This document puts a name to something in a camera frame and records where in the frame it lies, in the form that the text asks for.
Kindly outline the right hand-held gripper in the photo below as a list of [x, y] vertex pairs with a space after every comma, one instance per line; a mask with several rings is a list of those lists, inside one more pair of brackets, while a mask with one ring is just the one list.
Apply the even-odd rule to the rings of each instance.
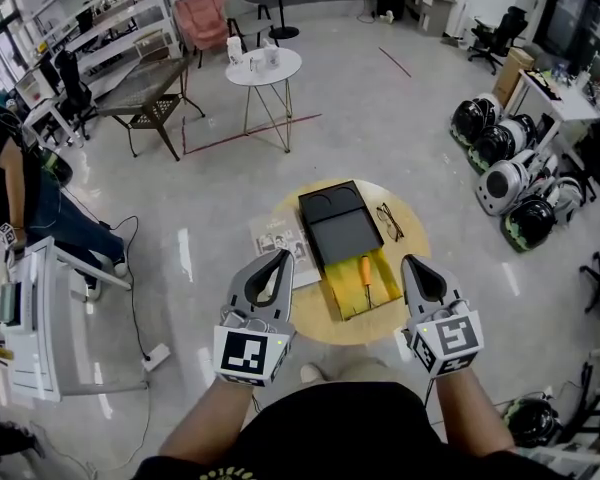
[[462, 298], [456, 276], [430, 258], [406, 255], [401, 263], [410, 319], [406, 344], [431, 379], [471, 365], [483, 349], [479, 314]]

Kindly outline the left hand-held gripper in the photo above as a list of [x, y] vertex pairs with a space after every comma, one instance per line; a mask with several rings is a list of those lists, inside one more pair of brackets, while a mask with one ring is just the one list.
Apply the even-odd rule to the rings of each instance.
[[[260, 300], [271, 277], [273, 289]], [[259, 256], [234, 275], [229, 305], [214, 327], [213, 368], [222, 380], [252, 387], [274, 382], [296, 335], [290, 321], [293, 279], [294, 259], [286, 249]]]

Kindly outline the orange handled screwdriver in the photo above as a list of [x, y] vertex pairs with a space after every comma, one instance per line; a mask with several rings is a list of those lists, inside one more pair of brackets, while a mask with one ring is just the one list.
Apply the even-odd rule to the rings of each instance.
[[360, 272], [365, 290], [367, 308], [371, 310], [373, 308], [373, 302], [371, 298], [371, 263], [367, 255], [363, 255], [360, 258]]

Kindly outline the black box with yellow drawer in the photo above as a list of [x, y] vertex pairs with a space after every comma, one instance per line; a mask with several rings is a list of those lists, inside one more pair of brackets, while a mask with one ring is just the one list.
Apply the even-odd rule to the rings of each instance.
[[[401, 297], [383, 251], [384, 239], [355, 182], [302, 194], [298, 202], [310, 245], [343, 321]], [[367, 308], [361, 279], [363, 255], [371, 263], [371, 310]]]

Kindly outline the person's right forearm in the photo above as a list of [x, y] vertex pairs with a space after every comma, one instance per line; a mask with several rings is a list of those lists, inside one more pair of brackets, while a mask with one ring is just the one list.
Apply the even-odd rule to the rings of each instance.
[[509, 429], [471, 368], [438, 377], [436, 390], [450, 445], [477, 457], [514, 449]]

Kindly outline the cardboard box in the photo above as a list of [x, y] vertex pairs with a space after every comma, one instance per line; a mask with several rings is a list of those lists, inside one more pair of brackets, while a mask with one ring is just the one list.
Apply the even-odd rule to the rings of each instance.
[[519, 71], [531, 69], [534, 62], [535, 59], [521, 48], [511, 48], [509, 50], [493, 88], [493, 94], [503, 108], [509, 102], [519, 81]]

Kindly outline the illustrated grey book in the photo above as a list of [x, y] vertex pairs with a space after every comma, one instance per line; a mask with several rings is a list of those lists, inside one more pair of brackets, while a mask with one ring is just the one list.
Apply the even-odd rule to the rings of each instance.
[[249, 223], [257, 256], [286, 249], [294, 259], [293, 288], [321, 281], [321, 273], [311, 252], [298, 213], [293, 208], [254, 218]]

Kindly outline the black framed eyeglasses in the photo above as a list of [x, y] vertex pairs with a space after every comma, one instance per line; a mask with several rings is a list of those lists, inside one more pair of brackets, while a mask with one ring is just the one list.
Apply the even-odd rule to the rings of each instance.
[[394, 242], [399, 242], [404, 237], [404, 233], [398, 222], [393, 217], [388, 205], [386, 203], [382, 203], [376, 208], [376, 213], [379, 220], [386, 225], [390, 238]]

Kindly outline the person's beige trousers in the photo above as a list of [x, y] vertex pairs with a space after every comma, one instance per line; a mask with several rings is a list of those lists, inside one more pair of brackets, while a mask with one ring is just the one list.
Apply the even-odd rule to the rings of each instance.
[[397, 382], [396, 371], [383, 361], [366, 357], [347, 363], [326, 382]]

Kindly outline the pile of black white helmets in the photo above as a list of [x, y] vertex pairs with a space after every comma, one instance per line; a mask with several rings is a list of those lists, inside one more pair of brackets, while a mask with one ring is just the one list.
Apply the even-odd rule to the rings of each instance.
[[483, 211], [500, 219], [501, 231], [518, 252], [543, 244], [557, 225], [568, 224], [584, 203], [573, 176], [558, 174], [555, 154], [539, 149], [555, 121], [544, 114], [510, 118], [492, 93], [462, 101], [450, 121], [450, 134], [466, 149], [480, 175], [475, 195]]

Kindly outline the person's black shirt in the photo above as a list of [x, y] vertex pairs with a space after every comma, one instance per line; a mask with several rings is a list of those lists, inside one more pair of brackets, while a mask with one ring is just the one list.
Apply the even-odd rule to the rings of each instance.
[[401, 384], [303, 388], [264, 408], [210, 465], [154, 456], [132, 480], [566, 480], [526, 457], [478, 458], [440, 440]]

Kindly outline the white cluttered desk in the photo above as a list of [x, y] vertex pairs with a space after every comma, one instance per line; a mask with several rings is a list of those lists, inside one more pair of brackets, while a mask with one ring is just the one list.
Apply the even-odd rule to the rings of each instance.
[[560, 129], [566, 124], [597, 122], [600, 120], [600, 111], [585, 98], [581, 90], [575, 87], [556, 85], [541, 72], [533, 70], [520, 69], [518, 74], [518, 82], [507, 102], [504, 114], [507, 117], [515, 115], [529, 93], [537, 94], [545, 102], [553, 124], [542, 139], [536, 140], [534, 150], [540, 153], [556, 142], [564, 154], [578, 167], [583, 168], [582, 159], [560, 135]]

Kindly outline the dark glass coffee table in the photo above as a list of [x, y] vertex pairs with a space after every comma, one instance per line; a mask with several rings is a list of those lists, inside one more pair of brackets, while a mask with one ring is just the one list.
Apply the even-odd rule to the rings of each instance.
[[176, 162], [180, 156], [165, 129], [165, 123], [181, 103], [191, 105], [204, 118], [206, 114], [187, 94], [192, 56], [141, 62], [110, 91], [96, 110], [111, 117], [126, 131], [134, 158], [133, 130], [156, 131]]

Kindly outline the grey chair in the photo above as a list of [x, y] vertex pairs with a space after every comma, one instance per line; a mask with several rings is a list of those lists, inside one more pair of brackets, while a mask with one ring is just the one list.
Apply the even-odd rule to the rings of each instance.
[[245, 38], [256, 36], [256, 47], [261, 47], [263, 38], [269, 38], [274, 30], [269, 8], [265, 4], [256, 4], [246, 0], [225, 0], [224, 16], [230, 36], [237, 36], [242, 50], [248, 51]]

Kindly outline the white shelving unit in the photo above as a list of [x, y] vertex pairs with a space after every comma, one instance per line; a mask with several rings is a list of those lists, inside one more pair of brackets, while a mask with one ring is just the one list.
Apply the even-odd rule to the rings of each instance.
[[76, 55], [96, 99], [140, 61], [181, 55], [170, 0], [40, 0], [23, 11], [23, 24], [36, 48]]

